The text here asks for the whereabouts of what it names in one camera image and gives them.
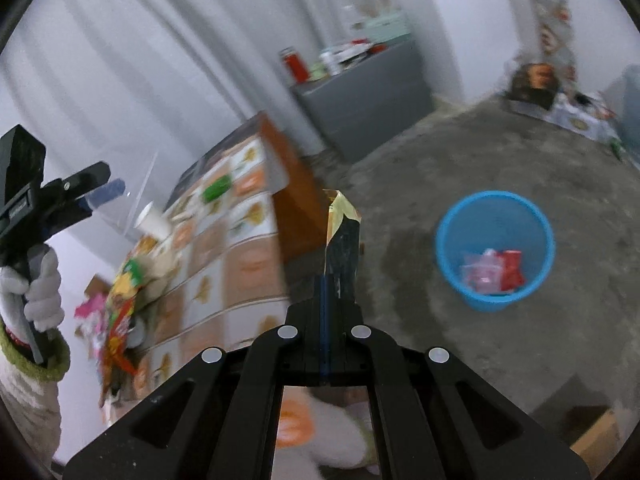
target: white glove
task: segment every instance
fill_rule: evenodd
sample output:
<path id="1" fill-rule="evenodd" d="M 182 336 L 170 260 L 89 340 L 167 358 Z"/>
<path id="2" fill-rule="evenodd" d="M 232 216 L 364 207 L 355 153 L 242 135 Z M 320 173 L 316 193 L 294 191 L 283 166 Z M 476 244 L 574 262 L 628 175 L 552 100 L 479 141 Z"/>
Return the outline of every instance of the white glove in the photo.
<path id="1" fill-rule="evenodd" d="M 0 269 L 0 317 L 9 332 L 21 342 L 27 344 L 29 340 L 20 322 L 22 295 L 27 300 L 24 315 L 28 321 L 33 321 L 38 332 L 45 332 L 62 323 L 65 312 L 58 291 L 60 280 L 58 256 L 52 248 L 42 258 L 40 276 L 33 280 L 31 286 L 11 267 Z"/>

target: gray floor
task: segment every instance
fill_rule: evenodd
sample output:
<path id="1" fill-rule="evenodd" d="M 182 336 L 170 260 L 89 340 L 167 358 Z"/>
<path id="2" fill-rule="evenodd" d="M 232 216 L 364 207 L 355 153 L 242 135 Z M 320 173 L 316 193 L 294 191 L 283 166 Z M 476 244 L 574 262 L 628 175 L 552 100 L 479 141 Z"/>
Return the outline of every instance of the gray floor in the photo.
<path id="1" fill-rule="evenodd" d="M 626 438 L 640 408 L 640 173 L 605 146 L 497 102 L 425 121 L 348 166 L 312 161 L 362 214 L 357 300 L 402 345 L 443 345 L 517 406 L 562 433 L 574 406 L 615 409 Z M 485 189 L 519 193 L 546 213 L 557 256 L 546 282 L 502 312 L 471 310 L 434 264 L 438 220 Z M 294 298 L 309 293 L 289 266 Z"/>

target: patterned tablecloth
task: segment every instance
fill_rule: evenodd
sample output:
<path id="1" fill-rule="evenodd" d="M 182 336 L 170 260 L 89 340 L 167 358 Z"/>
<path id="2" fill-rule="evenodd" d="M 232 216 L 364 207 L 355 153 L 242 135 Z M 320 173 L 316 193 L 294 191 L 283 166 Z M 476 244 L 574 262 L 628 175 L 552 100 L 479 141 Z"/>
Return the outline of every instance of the patterned tablecloth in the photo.
<path id="1" fill-rule="evenodd" d="M 287 185 L 286 172 L 268 142 L 244 131 L 199 161 L 192 183 L 178 184 L 170 202 L 180 198 L 165 212 L 182 221 L 156 250 L 177 251 L 178 265 L 165 294 L 146 309 L 133 381 L 138 399 L 201 350 L 240 348 L 284 322 L 289 300 L 271 195 Z M 203 190 L 226 174 L 231 189 L 204 204 Z"/>

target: blue trash bin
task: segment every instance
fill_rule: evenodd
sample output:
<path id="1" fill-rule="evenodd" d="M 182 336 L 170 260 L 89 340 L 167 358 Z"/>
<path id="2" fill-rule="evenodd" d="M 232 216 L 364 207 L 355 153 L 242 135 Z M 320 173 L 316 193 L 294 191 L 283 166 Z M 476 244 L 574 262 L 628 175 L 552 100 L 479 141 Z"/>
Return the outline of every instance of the blue trash bin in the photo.
<path id="1" fill-rule="evenodd" d="M 464 254 L 487 249 L 522 252 L 526 280 L 514 294 L 485 296 L 463 285 Z M 483 191 L 462 199 L 442 219 L 436 234 L 436 259 L 449 284 L 471 308 L 496 312 L 536 290 L 551 270 L 556 244 L 545 215 L 529 200 L 505 191 Z"/>

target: red bottle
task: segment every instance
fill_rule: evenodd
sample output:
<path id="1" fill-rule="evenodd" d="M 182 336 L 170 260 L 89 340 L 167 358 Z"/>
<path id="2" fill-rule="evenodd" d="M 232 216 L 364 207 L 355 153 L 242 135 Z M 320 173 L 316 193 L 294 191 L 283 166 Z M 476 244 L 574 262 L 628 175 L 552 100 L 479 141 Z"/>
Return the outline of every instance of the red bottle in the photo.
<path id="1" fill-rule="evenodd" d="M 293 47 L 280 51 L 280 58 L 289 67 L 289 71 L 296 80 L 296 83 L 304 83 L 309 79 L 309 71 L 306 69 L 304 61 Z"/>

